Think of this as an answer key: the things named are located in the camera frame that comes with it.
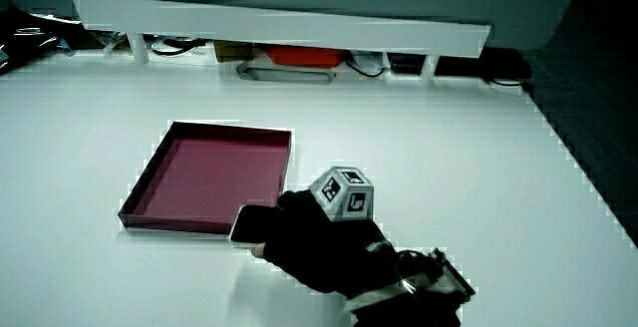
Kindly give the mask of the person's right hand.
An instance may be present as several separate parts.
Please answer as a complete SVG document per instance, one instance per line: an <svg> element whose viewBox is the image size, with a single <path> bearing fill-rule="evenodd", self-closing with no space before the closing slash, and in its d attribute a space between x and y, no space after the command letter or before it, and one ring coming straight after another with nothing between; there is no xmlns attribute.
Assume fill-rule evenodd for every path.
<svg viewBox="0 0 638 327"><path fill-rule="evenodd" d="M263 258L313 290L347 298L395 284L398 254L373 210L374 187L363 172L332 166L278 197Z"/></svg>

